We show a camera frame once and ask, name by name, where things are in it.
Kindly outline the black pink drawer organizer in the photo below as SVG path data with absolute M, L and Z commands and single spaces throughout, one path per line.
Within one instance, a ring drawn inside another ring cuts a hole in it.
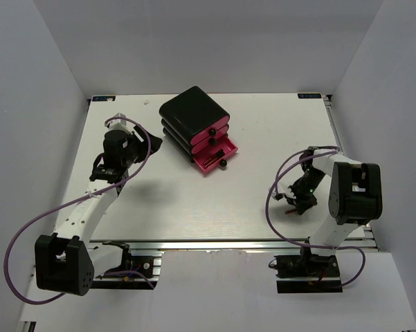
M 190 139 L 208 125 L 230 114 L 200 87 L 193 86 L 165 102 L 159 109 L 163 133 L 194 163 Z

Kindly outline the pink drawer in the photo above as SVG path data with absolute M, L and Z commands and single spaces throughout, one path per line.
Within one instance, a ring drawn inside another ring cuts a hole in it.
M 227 163 L 227 160 L 235 155 L 238 148 L 228 136 L 219 138 L 215 145 L 208 145 L 193 157 L 193 161 L 203 175 L 208 174 L 216 167 Z
M 227 134 L 228 129 L 229 125 L 226 124 L 222 128 L 216 129 L 215 134 L 213 136 L 209 134 L 209 129 L 206 129 L 201 133 L 198 133 L 190 141 L 190 153 L 198 154 L 201 150 L 205 149 L 206 147 L 215 145 L 222 136 L 225 136 Z
M 213 124 L 208 125 L 206 128 L 202 129 L 199 133 L 195 134 L 190 139 L 190 144 L 195 146 L 207 138 L 218 138 L 226 134 L 229 129 L 229 120 L 230 116 L 224 116 Z

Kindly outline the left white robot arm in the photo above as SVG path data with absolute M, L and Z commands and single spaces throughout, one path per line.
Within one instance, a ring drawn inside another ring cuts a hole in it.
M 91 237 L 129 177 L 129 168 L 157 152 L 162 139 L 121 123 L 108 128 L 103 151 L 94 160 L 85 199 L 51 235 L 35 242 L 37 286 L 43 290 L 83 296 L 96 277 L 128 274 L 133 266 L 129 245 L 107 241 L 90 247 Z

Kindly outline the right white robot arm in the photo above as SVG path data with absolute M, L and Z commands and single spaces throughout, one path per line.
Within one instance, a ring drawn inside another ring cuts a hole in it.
M 310 147 L 300 154 L 303 175 L 288 187 L 287 202 L 301 215 L 317 205 L 314 192 L 326 175 L 331 178 L 328 217 L 308 238 L 298 259 L 299 269 L 313 276 L 323 269 L 350 233 L 379 219 L 383 210 L 381 170 L 340 153 Z

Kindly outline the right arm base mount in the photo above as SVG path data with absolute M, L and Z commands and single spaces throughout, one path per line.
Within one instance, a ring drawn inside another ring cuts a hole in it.
M 279 294 L 342 293 L 336 256 L 313 255 L 302 248 L 297 255 L 278 255 L 268 264 L 276 271 Z

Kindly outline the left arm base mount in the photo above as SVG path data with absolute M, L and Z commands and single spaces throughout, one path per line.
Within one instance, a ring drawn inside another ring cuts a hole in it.
M 106 241 L 88 249 L 94 267 L 92 289 L 152 290 L 157 258 L 133 252 L 128 243 Z

